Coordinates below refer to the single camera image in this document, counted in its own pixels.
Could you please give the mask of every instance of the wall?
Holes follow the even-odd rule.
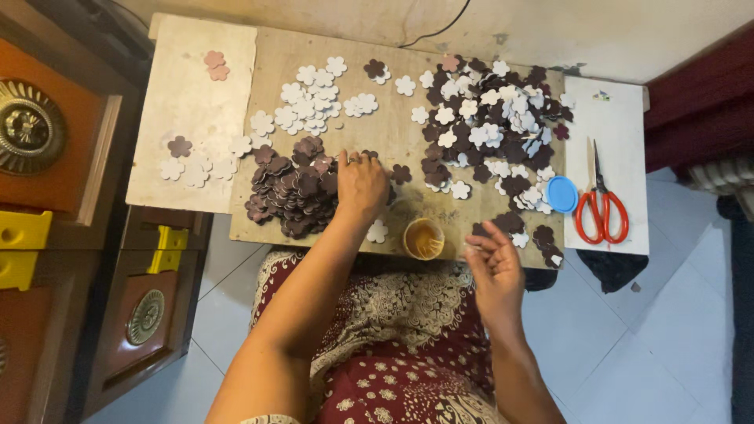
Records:
[[[398,46],[435,32],[464,0],[120,0],[146,22],[155,11],[212,17]],[[471,0],[448,31],[411,48],[563,66],[645,83],[754,19],[751,0]]]

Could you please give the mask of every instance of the hand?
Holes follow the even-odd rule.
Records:
[[[482,223],[492,238],[467,235],[464,256],[477,282],[477,307],[493,342],[506,346],[523,339],[521,303],[526,278],[513,242],[491,221]]]
[[[352,152],[349,162],[347,154],[343,150],[338,157],[337,211],[368,227],[388,202],[388,175],[376,158]]]

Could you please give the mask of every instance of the maroon patterned fabric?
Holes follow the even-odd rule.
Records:
[[[262,264],[252,327],[303,255]],[[465,267],[360,257],[349,280],[312,361],[313,422],[506,422]]]

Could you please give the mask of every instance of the wooden table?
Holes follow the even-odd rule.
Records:
[[[379,108],[371,115],[362,115],[360,118],[346,116],[344,108],[338,118],[328,119],[326,122],[328,130],[320,135],[325,153],[336,155],[340,149],[375,150],[379,153],[379,158],[385,167],[392,168],[393,164],[401,164],[408,165],[411,169],[413,180],[402,186],[395,186],[397,200],[382,217],[389,228],[385,243],[377,244],[364,240],[360,251],[403,254],[400,245],[406,224],[415,218],[427,217],[437,221],[446,235],[445,249],[440,258],[460,259],[459,255],[464,249],[464,235],[471,232],[472,224],[494,218],[509,210],[507,206],[509,198],[497,193],[494,188],[495,180],[490,180],[486,184],[474,181],[472,167],[450,168],[454,181],[463,180],[472,186],[471,197],[468,200],[455,200],[451,194],[432,192],[425,185],[420,161],[425,156],[424,150],[428,144],[421,133],[423,125],[411,121],[411,109],[417,106],[424,106],[427,110],[432,109],[425,97],[427,90],[421,87],[418,77],[426,70],[434,71],[436,64],[442,58],[441,55],[279,29],[259,27],[257,30],[256,65],[253,71],[247,120],[244,124],[245,134],[250,134],[248,118],[257,110],[264,110],[269,115],[273,115],[277,107],[285,106],[280,99],[281,86],[296,81],[296,73],[300,66],[314,65],[317,68],[323,68],[327,64],[327,57],[342,56],[348,70],[334,81],[340,90],[338,101],[343,103],[360,93],[374,94]],[[232,60],[232,57],[227,54],[225,57],[229,62]],[[362,70],[362,66],[372,58],[388,65],[392,78],[384,85],[370,81]],[[511,71],[518,72],[522,76],[528,75],[529,70],[527,66],[511,66]],[[417,84],[411,97],[398,94],[396,91],[394,82],[403,75],[410,76]],[[562,73],[547,71],[546,82],[550,85],[553,98],[559,98],[563,92]],[[336,130],[336,126],[340,124],[343,124],[343,128]],[[309,133],[300,131],[297,135],[290,136],[278,127],[269,138],[273,142],[273,148],[279,154],[290,156],[293,144],[308,135]],[[550,163],[556,174],[563,175],[565,171],[563,142],[555,139],[551,146],[555,150],[555,155]],[[233,214],[231,239],[311,246],[318,235],[293,240],[280,232],[277,218],[264,226],[258,226],[247,218],[244,202],[252,194],[250,181],[256,169],[257,165],[253,156],[248,156],[241,160],[238,175],[233,179],[229,205],[229,211]],[[529,179],[536,183],[536,172],[528,168],[527,171]],[[551,215],[545,215],[536,211],[526,211],[522,218],[526,223],[526,231],[530,235],[538,225],[544,224],[551,227],[555,232],[556,246],[563,250],[562,214],[553,212]],[[524,266],[545,267],[544,259],[533,241],[530,241],[520,254]]]

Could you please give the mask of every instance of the white tile floor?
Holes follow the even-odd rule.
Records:
[[[650,260],[603,294],[566,251],[555,287],[528,293],[526,335],[569,424],[730,422],[730,226],[715,198],[648,175]],[[215,217],[189,354],[87,420],[202,422],[247,333],[256,270],[268,246],[228,240]]]

